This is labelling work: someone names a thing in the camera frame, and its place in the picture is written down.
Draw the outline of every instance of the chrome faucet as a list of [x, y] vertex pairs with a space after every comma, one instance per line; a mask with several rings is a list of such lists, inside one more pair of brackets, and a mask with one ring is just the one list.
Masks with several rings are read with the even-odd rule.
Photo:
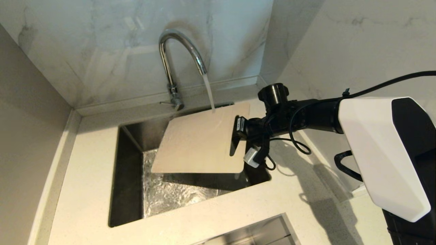
[[198, 52], [194, 44], [192, 44], [192, 42], [189, 40], [189, 38], [187, 38], [183, 33], [174, 29], [166, 29], [163, 31], [163, 33], [159, 37], [159, 51], [160, 57], [162, 58], [163, 68], [165, 68], [165, 73], [167, 74], [168, 92], [170, 93], [171, 103], [161, 102], [161, 104], [170, 104], [176, 109], [176, 111], [178, 111], [183, 109], [184, 104], [182, 99], [180, 98], [177, 84], [173, 80], [174, 75], [171, 71], [170, 64], [168, 63], [168, 58], [166, 54], [167, 51], [165, 46], [166, 41], [171, 38], [181, 42], [181, 44], [183, 44], [183, 46], [185, 46], [185, 48], [189, 51], [195, 61], [200, 75], [206, 74], [207, 70], [203, 60], [201, 59], [200, 53]]

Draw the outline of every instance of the countertop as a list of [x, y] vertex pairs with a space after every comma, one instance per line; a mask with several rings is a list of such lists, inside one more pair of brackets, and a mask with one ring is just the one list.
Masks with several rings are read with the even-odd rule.
[[[250, 117], [265, 115], [258, 99], [237, 98], [250, 102]], [[229, 101], [229, 97], [220, 100]], [[185, 103], [193, 108], [207, 103], [207, 99], [192, 98]], [[271, 157], [278, 165], [269, 172], [271, 181], [110, 228], [118, 127], [171, 113], [170, 107], [148, 105], [82, 119], [59, 196], [50, 245], [190, 245], [279, 214], [286, 215], [297, 244], [392, 243], [382, 210], [368, 194], [340, 202], [318, 177], [316, 159], [277, 141], [271, 142]]]

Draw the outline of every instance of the cutting board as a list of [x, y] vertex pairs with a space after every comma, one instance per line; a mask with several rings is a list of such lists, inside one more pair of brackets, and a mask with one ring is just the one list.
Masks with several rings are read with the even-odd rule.
[[245, 141], [233, 156], [230, 144], [236, 116], [249, 117], [250, 104], [240, 103], [170, 121], [151, 167], [152, 173], [240, 173]]

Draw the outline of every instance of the white connector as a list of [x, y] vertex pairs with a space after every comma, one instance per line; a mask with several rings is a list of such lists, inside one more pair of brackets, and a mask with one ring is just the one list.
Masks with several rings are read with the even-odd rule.
[[244, 162], [246, 162], [248, 165], [252, 166], [253, 168], [259, 167], [259, 163], [253, 160], [256, 154], [257, 154], [257, 150], [254, 148], [250, 148], [244, 156]]

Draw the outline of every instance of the stainless steel sink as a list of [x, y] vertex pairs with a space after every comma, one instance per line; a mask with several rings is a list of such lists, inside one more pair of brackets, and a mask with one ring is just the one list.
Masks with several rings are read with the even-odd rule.
[[208, 109], [210, 107], [183, 111], [120, 127], [109, 214], [110, 227], [270, 180], [265, 168], [255, 169], [247, 164], [240, 174], [151, 173], [151, 166], [169, 121]]

